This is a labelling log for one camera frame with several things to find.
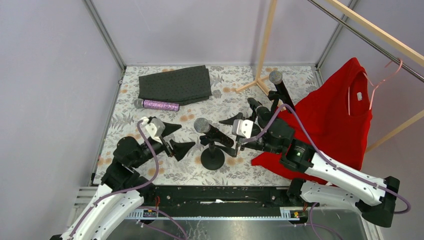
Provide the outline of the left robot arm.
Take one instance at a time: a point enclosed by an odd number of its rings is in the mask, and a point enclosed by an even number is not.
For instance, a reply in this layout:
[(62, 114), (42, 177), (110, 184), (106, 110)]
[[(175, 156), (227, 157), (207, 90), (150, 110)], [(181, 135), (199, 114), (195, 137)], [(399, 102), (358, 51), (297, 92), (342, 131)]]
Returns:
[(113, 152), (112, 163), (101, 179), (90, 202), (62, 234), (53, 240), (105, 240), (136, 208), (156, 199), (154, 180), (159, 174), (158, 155), (182, 160), (195, 142), (166, 141), (180, 124), (142, 117), (136, 124), (144, 142), (134, 137), (121, 138)]

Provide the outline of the black microphone silver grille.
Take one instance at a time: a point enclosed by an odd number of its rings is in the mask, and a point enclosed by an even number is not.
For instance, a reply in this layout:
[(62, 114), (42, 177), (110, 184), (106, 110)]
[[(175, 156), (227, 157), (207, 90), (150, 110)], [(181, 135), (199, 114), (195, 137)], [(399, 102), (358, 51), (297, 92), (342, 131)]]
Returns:
[(289, 112), (293, 113), (295, 111), (295, 105), (283, 82), (283, 73), (279, 70), (273, 70), (269, 73), (268, 79), (272, 84), (274, 84), (276, 91), (281, 95), (282, 103), (289, 105), (293, 109), (293, 111), (289, 110)]

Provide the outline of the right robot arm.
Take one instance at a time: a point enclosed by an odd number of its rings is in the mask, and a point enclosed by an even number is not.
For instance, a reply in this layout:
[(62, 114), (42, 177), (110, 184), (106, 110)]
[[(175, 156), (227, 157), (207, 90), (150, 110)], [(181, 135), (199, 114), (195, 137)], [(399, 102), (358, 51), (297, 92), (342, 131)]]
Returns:
[(220, 121), (232, 126), (239, 139), (236, 149), (248, 148), (265, 153), (279, 153), (280, 164), (288, 170), (303, 173), (331, 183), (324, 186), (295, 178), (289, 193), (308, 203), (332, 204), (352, 209), (366, 221), (383, 227), (392, 226), (400, 181), (392, 176), (380, 178), (365, 174), (325, 154), (314, 144), (295, 138), (295, 129), (268, 110), (256, 117), (242, 113)]

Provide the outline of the black mic stand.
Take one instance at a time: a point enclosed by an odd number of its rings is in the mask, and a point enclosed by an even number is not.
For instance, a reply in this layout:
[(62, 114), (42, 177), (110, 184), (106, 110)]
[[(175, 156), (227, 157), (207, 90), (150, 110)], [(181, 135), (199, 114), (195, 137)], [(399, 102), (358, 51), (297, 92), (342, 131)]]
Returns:
[(251, 114), (246, 116), (245, 119), (250, 120), (253, 123), (255, 123), (257, 121), (257, 117), (258, 117), (257, 107), (250, 108), (250, 110), (251, 110)]
[(270, 90), (270, 91), (268, 92), (267, 98), (268, 98), (270, 101), (272, 101), (272, 105), (271, 105), (271, 108), (270, 108), (270, 110), (271, 110), (272, 112), (277, 111), (277, 109), (278, 109), (278, 104), (279, 104), (279, 102), (280, 102), (280, 100), (281, 100), (281, 97), (282, 97), (282, 95), (281, 95), (281, 94), (279, 94), (277, 91)]
[(207, 148), (202, 151), (200, 156), (200, 162), (202, 166), (210, 171), (216, 171), (220, 169), (225, 163), (225, 156), (223, 151), (218, 148), (215, 142), (206, 135), (201, 135), (199, 140), (203, 146), (207, 146)]

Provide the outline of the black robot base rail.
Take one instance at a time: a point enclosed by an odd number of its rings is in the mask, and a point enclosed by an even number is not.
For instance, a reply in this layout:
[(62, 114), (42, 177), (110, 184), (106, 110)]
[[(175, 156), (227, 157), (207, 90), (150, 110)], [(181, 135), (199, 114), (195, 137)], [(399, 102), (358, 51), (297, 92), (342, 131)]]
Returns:
[(157, 185), (143, 203), (176, 217), (279, 217), (280, 209), (312, 206), (288, 187)]

